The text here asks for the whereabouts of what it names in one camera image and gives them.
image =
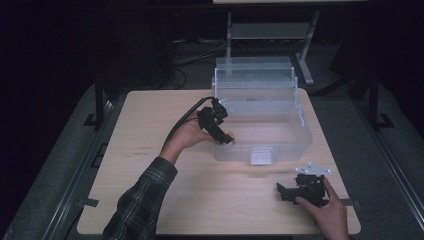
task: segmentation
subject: forearm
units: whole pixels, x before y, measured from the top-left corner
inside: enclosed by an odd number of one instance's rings
[[[172,164],[156,158],[119,199],[103,239],[153,239],[160,207],[176,174]]]

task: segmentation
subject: person's right hand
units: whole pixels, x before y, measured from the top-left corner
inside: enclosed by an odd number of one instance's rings
[[[330,198],[327,205],[318,208],[302,197],[297,197],[296,202],[303,206],[315,218],[318,227],[328,240],[349,239],[347,208],[327,178],[324,178],[324,186]]]

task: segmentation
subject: transparent storage bin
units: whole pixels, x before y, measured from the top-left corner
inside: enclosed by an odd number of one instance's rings
[[[288,57],[218,58],[212,91],[228,109],[221,129],[235,135],[234,144],[213,144],[216,160],[296,161],[312,142]]]

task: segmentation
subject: sleeve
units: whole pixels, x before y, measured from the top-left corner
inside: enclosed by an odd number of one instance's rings
[[[119,199],[103,239],[154,239],[165,193],[177,173],[174,165],[157,157]]]

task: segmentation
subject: person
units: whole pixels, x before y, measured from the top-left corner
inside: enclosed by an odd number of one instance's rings
[[[178,171],[175,164],[181,152],[212,136],[200,129],[197,111],[192,113],[164,145],[158,157],[142,173],[136,184],[118,200],[117,210],[103,231],[103,239],[154,239],[160,208]],[[307,200],[296,201],[317,220],[328,240],[348,239],[347,210],[327,179],[324,184],[329,203],[316,208]]]

